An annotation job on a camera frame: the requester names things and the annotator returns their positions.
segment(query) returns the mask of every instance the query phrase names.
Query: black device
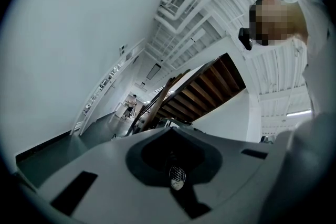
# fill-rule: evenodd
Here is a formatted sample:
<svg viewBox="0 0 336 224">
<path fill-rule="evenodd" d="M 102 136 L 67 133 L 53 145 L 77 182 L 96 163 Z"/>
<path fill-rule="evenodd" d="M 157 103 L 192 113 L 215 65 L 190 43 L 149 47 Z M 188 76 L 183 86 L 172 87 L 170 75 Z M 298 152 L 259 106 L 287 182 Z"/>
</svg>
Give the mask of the black device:
<svg viewBox="0 0 336 224">
<path fill-rule="evenodd" d="M 247 50 L 252 50 L 253 42 L 250 39 L 249 28 L 241 28 L 239 30 L 238 39 Z"/>
</svg>

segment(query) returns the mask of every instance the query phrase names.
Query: corridor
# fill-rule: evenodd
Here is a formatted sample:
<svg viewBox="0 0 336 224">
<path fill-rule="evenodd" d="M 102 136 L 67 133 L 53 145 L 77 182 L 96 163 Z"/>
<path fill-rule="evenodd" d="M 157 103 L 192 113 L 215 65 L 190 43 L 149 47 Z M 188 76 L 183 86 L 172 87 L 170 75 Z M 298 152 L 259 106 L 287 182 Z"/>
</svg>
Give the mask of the corridor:
<svg viewBox="0 0 336 224">
<path fill-rule="evenodd" d="M 92 124 L 82 136 L 68 135 L 17 164 L 27 179 L 38 188 L 50 175 L 89 149 L 110 141 L 114 134 L 124 136 L 132 121 L 114 113 Z"/>
</svg>

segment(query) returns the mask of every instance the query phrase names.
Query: wooden stair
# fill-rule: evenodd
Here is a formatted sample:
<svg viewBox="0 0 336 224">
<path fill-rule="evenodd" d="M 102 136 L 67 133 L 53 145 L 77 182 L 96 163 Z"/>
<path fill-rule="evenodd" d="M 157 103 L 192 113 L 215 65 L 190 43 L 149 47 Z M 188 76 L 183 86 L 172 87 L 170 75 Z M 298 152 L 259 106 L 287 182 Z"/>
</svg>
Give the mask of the wooden stair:
<svg viewBox="0 0 336 224">
<path fill-rule="evenodd" d="M 238 69 L 228 54 L 203 65 L 163 101 L 157 118 L 193 122 L 245 89 Z"/>
</svg>

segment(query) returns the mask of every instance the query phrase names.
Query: person in background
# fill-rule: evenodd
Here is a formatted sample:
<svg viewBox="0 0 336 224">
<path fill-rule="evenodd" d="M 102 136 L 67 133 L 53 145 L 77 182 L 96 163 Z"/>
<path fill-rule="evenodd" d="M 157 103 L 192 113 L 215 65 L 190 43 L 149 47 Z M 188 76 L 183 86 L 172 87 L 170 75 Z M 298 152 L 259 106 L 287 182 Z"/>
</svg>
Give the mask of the person in background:
<svg viewBox="0 0 336 224">
<path fill-rule="evenodd" d="M 130 113 L 132 112 L 133 109 L 135 109 L 137 105 L 137 95 L 134 94 L 133 97 L 130 97 L 129 100 L 126 100 L 126 103 L 129 104 L 128 108 L 124 112 L 124 115 L 122 116 L 122 119 L 126 120 L 126 117 L 129 117 Z"/>
</svg>

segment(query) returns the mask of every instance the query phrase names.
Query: black slot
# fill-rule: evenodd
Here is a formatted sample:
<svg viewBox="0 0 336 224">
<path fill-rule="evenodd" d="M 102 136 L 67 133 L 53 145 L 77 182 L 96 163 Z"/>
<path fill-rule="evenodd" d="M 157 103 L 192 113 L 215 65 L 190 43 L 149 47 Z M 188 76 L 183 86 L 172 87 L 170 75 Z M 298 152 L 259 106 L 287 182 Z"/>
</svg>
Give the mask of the black slot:
<svg viewBox="0 0 336 224">
<path fill-rule="evenodd" d="M 242 154 L 245 154 L 245 155 L 248 155 L 254 158 L 258 158 L 258 159 L 266 159 L 267 157 L 267 153 L 265 152 L 248 150 L 248 149 L 243 150 Z"/>
<path fill-rule="evenodd" d="M 81 172 L 52 202 L 51 205 L 70 216 L 98 175 Z"/>
</svg>

